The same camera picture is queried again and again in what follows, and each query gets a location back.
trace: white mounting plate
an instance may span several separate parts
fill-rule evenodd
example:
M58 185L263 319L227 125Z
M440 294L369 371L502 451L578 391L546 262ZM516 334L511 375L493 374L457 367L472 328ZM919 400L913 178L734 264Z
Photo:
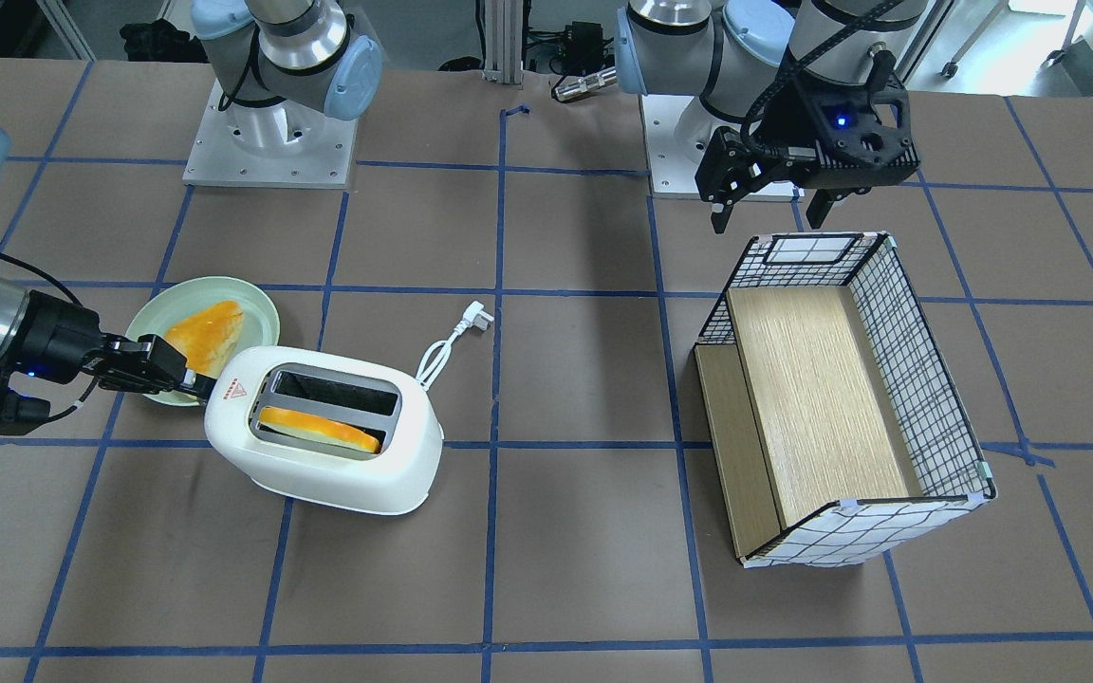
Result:
M356 121L341 121L317 114L322 130L316 134L315 148L303 148L290 155L260 156L234 141L226 114L218 111L221 92L218 82L213 82L209 104L200 117L197 139L188 152L184 181L212 187L348 189L352 151L356 143Z
M686 158L680 143L673 138L681 113L690 101L689 95L645 95L640 97L644 116L644 141L647 144L647 165L651 172L651 195L657 198L698 199L694 172L698 164ZM803 190L791 182L771 182L763 190L741 199L742 202L790 202L802 198Z

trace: gray floor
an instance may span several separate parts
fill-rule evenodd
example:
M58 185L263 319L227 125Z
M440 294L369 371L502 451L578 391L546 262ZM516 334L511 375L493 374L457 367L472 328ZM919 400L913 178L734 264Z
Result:
M0 245L105 329L200 275L261 285L283 344L407 370L472 298L497 328L434 386L447 449L400 518L262 492L139 397L0 438L0 680L1093 680L1093 99L915 94L922 174L827 224L896 236L998 501L851 569L743 570L690 350L803 203L716 236L650 197L634 98L412 72L348 195L190 190L211 81L0 61Z

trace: wooden board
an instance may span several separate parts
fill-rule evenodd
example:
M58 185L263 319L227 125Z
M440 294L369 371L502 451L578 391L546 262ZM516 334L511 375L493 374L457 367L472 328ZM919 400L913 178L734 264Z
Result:
M756 286L728 301L781 525L833 501L919 494L850 292Z
M732 345L700 345L694 346L694 358L716 446L724 505L732 527L732 549L737 557L747 557L775 539L781 525L762 452L762 436L753 420L750 390L741 372L741 353Z

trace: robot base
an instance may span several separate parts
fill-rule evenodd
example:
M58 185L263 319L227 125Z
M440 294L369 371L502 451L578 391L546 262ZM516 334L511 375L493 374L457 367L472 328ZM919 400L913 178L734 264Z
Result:
M184 181L213 187L298 187L299 189L346 190L356 143L356 121L322 116L301 104L285 101L284 116L298 119L295 140L265 146L245 148L235 140L239 120L235 111L218 111L221 86L213 82L209 105L200 118L197 139L188 152ZM277 121L252 125L285 128ZM282 131L279 138L284 138Z
M689 95L645 95L640 97L640 113L644 116L644 139L647 144L647 163L651 172L651 195L655 198L698 199L698 187L694 185L694 172L698 169L702 150L689 148L690 142L681 142L678 133L682 113L694 102ZM694 131L694 142L698 140ZM704 141L710 139L706 131ZM759 193L742 199L743 202L790 202L802 198L803 190L791 182L772 182Z

